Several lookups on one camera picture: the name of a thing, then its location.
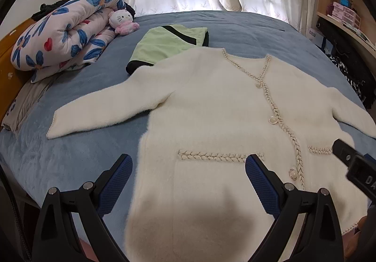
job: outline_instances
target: blue bed sheet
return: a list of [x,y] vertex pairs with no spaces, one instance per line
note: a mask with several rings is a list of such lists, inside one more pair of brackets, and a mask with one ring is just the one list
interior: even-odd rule
[[[189,28],[207,27],[210,47],[224,47],[230,54],[247,58],[260,58],[267,53],[275,55],[323,85],[338,88],[347,98],[362,106],[337,67],[308,39],[277,19],[244,12],[195,11],[148,15],[135,21],[140,24],[140,29],[116,38],[95,64],[61,75],[34,106],[17,137],[5,130],[0,132],[2,161],[40,206],[50,187],[56,186],[61,191],[77,189],[110,168],[121,153],[131,155],[133,173],[113,211],[104,216],[109,231],[123,250],[125,220],[137,170],[138,141],[146,131],[148,113],[115,126],[54,140],[47,140],[46,132],[54,111],[59,107],[90,92],[125,81],[128,78],[125,66],[136,44],[150,28],[175,23]],[[374,139],[349,125],[340,124],[352,135],[358,151],[376,158]],[[78,217],[74,219],[78,235],[87,240]]]

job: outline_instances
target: hello kitty plush toy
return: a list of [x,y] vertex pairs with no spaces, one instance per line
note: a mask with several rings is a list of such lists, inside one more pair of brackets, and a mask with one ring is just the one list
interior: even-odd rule
[[115,29],[116,34],[128,35],[140,28],[138,23],[133,22],[133,17],[127,10],[110,12],[108,17],[108,22]]

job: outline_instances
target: folded comforter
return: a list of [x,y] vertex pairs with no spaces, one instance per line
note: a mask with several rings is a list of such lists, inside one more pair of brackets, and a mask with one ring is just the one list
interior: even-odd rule
[[35,83],[95,62],[115,37],[108,14],[124,8],[123,0],[68,1],[20,36],[11,55],[13,66],[35,70]]

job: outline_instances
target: yellow headboard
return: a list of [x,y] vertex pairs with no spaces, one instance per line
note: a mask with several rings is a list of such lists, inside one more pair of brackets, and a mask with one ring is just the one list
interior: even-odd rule
[[31,78],[32,71],[20,71],[13,67],[11,54],[14,44],[22,33],[33,23],[25,20],[0,41],[0,121],[20,92],[22,86]]

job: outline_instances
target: braided trim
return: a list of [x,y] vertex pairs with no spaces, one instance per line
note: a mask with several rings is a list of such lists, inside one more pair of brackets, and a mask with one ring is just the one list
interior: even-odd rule
[[[246,162],[247,155],[245,154],[222,154],[222,153],[203,153],[179,150],[177,153],[182,160],[197,159],[209,161],[228,161],[228,162]],[[258,158],[264,161],[264,153],[255,153]]]
[[348,232],[352,231],[354,228],[358,227],[358,222],[356,222],[354,225],[347,228],[344,232],[342,232],[342,235],[347,234]]
[[333,149],[331,147],[329,147],[329,148],[318,148],[316,146],[309,146],[308,149],[312,154],[331,155],[333,153]]
[[265,82],[263,81],[264,80],[264,76],[265,76],[265,73],[269,67],[269,64],[270,64],[270,60],[271,60],[271,55],[267,54],[266,55],[266,62],[265,62],[265,65],[262,69],[262,72],[260,74],[260,76],[256,77],[255,75],[249,73],[247,70],[245,70],[242,66],[240,66],[238,63],[235,63],[234,61],[232,61],[228,55],[227,55],[227,52],[226,50],[223,48],[222,49],[222,52],[223,52],[223,56],[225,57],[225,59],[227,59],[231,64],[233,64],[234,66],[236,66],[237,68],[239,68],[241,71],[243,71],[246,75],[248,75],[249,77],[257,80],[259,83],[262,84],[262,88],[264,89],[264,95],[265,95],[265,98],[266,100],[269,102],[270,106],[271,106],[271,109],[273,110],[274,112],[274,116],[277,117],[278,119],[278,125],[279,127],[285,132],[288,134],[293,146],[294,146],[294,149],[295,149],[295,158],[296,158],[296,166],[297,166],[297,169],[298,169],[298,177],[299,177],[299,180],[300,180],[300,183],[302,185],[302,190],[304,190],[304,176],[303,176],[303,161],[302,161],[302,152],[300,150],[300,145],[298,143],[298,140],[296,139],[294,133],[292,132],[292,130],[285,124],[285,122],[283,121],[283,118],[281,116],[281,113],[279,112],[279,109],[277,107],[277,105],[274,103],[274,101],[272,100],[271,96],[270,96],[270,92],[269,92],[269,88],[268,86],[265,84]]

